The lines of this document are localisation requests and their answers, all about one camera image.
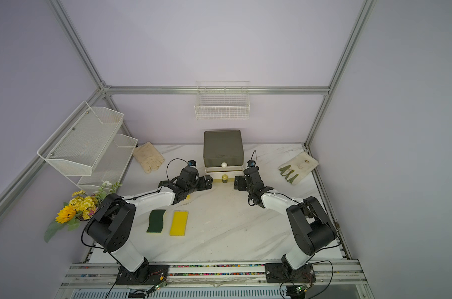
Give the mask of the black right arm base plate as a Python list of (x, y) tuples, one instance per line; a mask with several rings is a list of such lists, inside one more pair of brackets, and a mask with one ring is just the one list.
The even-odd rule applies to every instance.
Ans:
[(267, 263), (265, 277), (269, 284), (293, 282), (315, 283), (316, 275), (311, 264), (306, 264), (297, 270), (288, 270), (280, 263)]

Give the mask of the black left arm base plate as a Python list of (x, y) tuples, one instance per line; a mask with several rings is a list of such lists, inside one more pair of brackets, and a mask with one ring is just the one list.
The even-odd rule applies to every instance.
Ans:
[(159, 285), (166, 281), (169, 268), (166, 264), (144, 262), (135, 272), (130, 272), (124, 266), (119, 266), (116, 285)]

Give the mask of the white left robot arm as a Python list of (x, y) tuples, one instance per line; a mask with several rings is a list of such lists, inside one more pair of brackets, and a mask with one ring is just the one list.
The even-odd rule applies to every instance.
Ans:
[(161, 181), (154, 191), (125, 197), (109, 194), (90, 218), (85, 232), (128, 272), (146, 271), (148, 261), (130, 238), (136, 217), (178, 204), (194, 192), (212, 189), (212, 183), (211, 176), (200, 176), (197, 168), (186, 166), (178, 177)]

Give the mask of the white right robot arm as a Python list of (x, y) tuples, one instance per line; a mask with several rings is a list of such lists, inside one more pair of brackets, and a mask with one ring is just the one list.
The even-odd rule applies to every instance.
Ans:
[(315, 254), (337, 240), (337, 231), (317, 198), (293, 199), (266, 186), (257, 166), (243, 173), (235, 177), (234, 188), (248, 193), (248, 204), (276, 211), (289, 221), (295, 245), (281, 258), (285, 270), (302, 269)]

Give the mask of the olive white yellow drawer cabinet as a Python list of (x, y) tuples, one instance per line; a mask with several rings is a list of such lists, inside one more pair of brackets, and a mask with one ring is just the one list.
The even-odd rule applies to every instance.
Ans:
[[(242, 134), (239, 130), (206, 131), (203, 135), (203, 162), (206, 167), (209, 163), (226, 162), (228, 164), (244, 165), (245, 153), (243, 149)], [(241, 172), (206, 173), (215, 182), (222, 181), (222, 176), (228, 176), (228, 182), (234, 180)]]

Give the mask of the green yellow sponge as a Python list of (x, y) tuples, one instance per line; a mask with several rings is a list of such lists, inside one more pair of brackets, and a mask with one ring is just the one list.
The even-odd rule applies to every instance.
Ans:
[(147, 233), (160, 234), (162, 232), (164, 228), (165, 213), (165, 209), (155, 209), (150, 212)]

